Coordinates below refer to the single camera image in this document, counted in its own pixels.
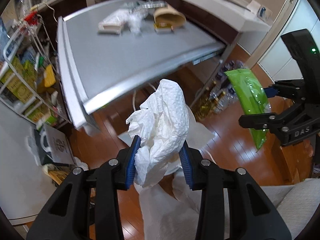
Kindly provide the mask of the green plastic pouch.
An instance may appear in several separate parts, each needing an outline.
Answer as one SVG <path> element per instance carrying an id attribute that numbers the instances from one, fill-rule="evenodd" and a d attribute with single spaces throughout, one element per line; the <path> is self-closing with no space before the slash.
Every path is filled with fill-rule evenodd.
<path id="1" fill-rule="evenodd" d="M 271 105 L 255 74 L 247 68 L 225 72 L 245 115 L 271 113 Z"/>

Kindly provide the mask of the white paper towel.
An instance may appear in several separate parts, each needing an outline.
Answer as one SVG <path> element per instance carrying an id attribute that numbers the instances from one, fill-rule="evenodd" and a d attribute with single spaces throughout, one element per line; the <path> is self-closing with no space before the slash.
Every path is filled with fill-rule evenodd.
<path id="1" fill-rule="evenodd" d="M 135 183 L 152 187 L 176 158 L 189 131 L 189 113 L 178 83 L 162 79 L 158 88 L 127 119 L 128 134 L 140 137 Z"/>

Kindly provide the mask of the brown paper cup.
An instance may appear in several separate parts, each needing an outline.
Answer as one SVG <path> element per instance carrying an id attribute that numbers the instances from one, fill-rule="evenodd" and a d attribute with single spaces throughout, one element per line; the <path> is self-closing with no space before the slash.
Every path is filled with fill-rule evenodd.
<path id="1" fill-rule="evenodd" d="M 182 27 L 185 22 L 185 16 L 168 4 L 166 8 L 157 8 L 153 13 L 155 23 L 167 23 L 172 25 L 173 29 Z"/>

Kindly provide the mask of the large silver foil wrapper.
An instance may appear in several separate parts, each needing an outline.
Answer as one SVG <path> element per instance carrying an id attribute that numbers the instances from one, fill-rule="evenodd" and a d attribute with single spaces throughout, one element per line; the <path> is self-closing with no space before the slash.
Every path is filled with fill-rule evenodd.
<path id="1" fill-rule="evenodd" d="M 157 9 L 157 8 L 166 8 L 168 6 L 167 2 L 165 1 L 151 1 L 148 0 L 142 4 L 135 6 L 132 9 L 132 12 L 139 11 L 139 10 L 149 10 L 149 9 Z"/>

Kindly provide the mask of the clear plastic bag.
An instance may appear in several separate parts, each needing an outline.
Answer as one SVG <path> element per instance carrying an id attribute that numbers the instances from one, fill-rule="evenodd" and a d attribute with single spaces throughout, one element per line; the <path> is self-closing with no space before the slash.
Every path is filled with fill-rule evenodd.
<path id="1" fill-rule="evenodd" d="M 145 18 L 148 16 L 147 12 L 138 11 L 129 14 L 127 24 L 131 33 L 139 35 L 141 33 L 141 26 Z"/>

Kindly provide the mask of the white medicine box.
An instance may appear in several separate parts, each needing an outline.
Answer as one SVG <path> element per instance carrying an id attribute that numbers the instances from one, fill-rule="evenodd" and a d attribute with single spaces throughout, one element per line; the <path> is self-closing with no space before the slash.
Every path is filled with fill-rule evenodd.
<path id="1" fill-rule="evenodd" d="M 118 9 L 98 23 L 100 33 L 120 35 L 129 19 L 129 9 Z"/>

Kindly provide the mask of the gold foil packet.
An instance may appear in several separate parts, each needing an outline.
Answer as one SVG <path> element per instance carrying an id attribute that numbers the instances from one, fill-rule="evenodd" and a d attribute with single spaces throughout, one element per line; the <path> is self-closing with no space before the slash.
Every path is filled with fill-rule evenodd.
<path id="1" fill-rule="evenodd" d="M 154 29 L 157 33 L 170 33 L 173 31 L 173 27 L 167 23 L 155 23 Z"/>

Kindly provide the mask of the green white plastic wrapper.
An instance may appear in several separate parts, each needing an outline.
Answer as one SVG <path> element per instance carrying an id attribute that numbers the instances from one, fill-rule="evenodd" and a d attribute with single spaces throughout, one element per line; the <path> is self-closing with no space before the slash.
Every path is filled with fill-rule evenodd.
<path id="1" fill-rule="evenodd" d="M 122 8 L 132 10 L 132 9 L 138 7 L 138 6 L 140 6 L 140 3 L 138 1 L 133 1 L 133 2 L 124 3 L 122 5 Z"/>

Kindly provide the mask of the white trash bag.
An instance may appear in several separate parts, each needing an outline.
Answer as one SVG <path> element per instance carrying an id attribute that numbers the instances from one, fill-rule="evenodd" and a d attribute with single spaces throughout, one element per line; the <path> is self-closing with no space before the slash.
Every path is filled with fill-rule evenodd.
<path id="1" fill-rule="evenodd" d="M 189 189 L 178 154 L 157 184 L 141 187 L 135 183 L 135 188 L 139 194 L 145 239 L 195 238 L 201 192 Z"/>

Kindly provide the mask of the white mug blue print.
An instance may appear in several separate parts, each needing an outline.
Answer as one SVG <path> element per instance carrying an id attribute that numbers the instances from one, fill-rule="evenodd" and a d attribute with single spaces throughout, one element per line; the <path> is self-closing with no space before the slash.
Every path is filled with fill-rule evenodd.
<path id="1" fill-rule="evenodd" d="M 265 6 L 261 6 L 257 12 L 257 17 L 265 22 L 271 17 L 272 11 Z"/>

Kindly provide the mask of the yellow green tea boxes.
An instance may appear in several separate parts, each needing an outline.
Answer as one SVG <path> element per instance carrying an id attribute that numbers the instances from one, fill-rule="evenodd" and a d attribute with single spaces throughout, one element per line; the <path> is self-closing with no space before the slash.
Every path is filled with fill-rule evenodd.
<path id="1" fill-rule="evenodd" d="M 18 57 L 14 57 L 12 61 L 13 67 L 18 74 L 24 79 L 24 81 L 32 88 L 35 89 L 35 81 L 37 78 L 37 72 L 34 69 L 34 64 L 30 60 L 25 60 L 24 64 L 21 64 Z M 33 93 L 29 88 L 19 79 L 11 68 L 4 74 L 1 79 L 1 83 L 5 84 L 7 80 L 14 76 L 7 85 L 7 89 L 14 94 L 22 103 L 26 103 L 33 96 Z"/>

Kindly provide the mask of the red instant noodle cup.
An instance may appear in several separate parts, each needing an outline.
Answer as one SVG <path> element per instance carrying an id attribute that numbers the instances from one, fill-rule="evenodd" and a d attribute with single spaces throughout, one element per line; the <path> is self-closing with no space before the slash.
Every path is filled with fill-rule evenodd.
<path id="1" fill-rule="evenodd" d="M 23 19 L 25 22 L 27 22 L 29 25 L 38 25 L 39 18 L 37 16 L 37 12 L 33 11 Z"/>

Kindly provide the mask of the large clear water bottle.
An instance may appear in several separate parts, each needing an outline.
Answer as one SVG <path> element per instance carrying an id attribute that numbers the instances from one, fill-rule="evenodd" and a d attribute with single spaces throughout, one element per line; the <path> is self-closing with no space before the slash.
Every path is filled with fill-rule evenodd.
<path id="1" fill-rule="evenodd" d="M 29 2 L 28 0 L 17 0 L 16 11 L 19 19 L 25 18 L 29 14 Z"/>

